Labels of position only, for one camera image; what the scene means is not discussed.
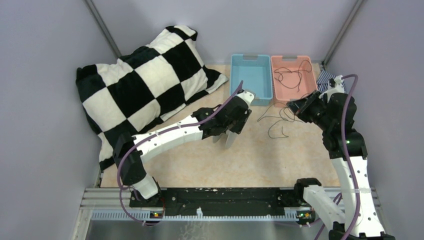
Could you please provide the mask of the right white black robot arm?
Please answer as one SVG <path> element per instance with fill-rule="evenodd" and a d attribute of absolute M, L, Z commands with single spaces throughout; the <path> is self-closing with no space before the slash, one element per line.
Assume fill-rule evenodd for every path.
<path fill-rule="evenodd" d="M 314 91 L 287 104 L 294 115 L 322 130 L 322 142 L 340 183 L 344 209 L 325 193 L 316 179 L 299 179 L 293 200 L 313 207 L 328 230 L 330 240 L 394 240 L 380 222 L 368 177 L 368 151 L 363 136 L 354 129 L 357 110 L 346 93 L 321 97 Z"/>

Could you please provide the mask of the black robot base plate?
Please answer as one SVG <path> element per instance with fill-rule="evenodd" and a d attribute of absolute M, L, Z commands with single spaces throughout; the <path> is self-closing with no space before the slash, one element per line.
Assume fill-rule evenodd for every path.
<path fill-rule="evenodd" d="M 293 188 L 233 187 L 233 188 L 162 188 L 144 199 L 131 194 L 131 208 L 158 208 L 165 216 L 205 217 L 283 217 L 294 211 L 294 217 L 312 216 L 312 208 L 302 201 Z"/>

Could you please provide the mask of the translucent white cable spool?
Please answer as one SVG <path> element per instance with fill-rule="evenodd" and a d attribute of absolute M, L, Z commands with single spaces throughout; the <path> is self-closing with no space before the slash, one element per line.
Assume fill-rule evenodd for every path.
<path fill-rule="evenodd" d="M 230 130 L 226 130 L 224 133 L 220 133 L 219 135 L 214 136 L 212 138 L 212 142 L 215 144 L 221 138 L 225 138 L 225 149 L 229 149 L 233 145 L 233 143 L 236 140 L 236 138 L 237 138 L 238 135 L 239 134 L 236 133 L 236 132 L 232 132 Z"/>

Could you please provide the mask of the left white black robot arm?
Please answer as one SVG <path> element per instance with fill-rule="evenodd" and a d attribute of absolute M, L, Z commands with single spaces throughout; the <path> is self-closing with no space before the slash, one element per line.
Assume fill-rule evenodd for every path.
<path fill-rule="evenodd" d="M 226 136 L 229 148 L 244 128 L 254 94 L 242 91 L 228 98 L 217 109 L 202 107 L 191 115 L 162 129 L 145 134 L 122 134 L 114 147 L 113 159 L 118 168 L 116 180 L 121 190 L 133 188 L 149 207 L 160 202 L 157 181 L 146 172 L 144 164 L 155 156 L 185 143 L 212 137 L 217 142 Z"/>

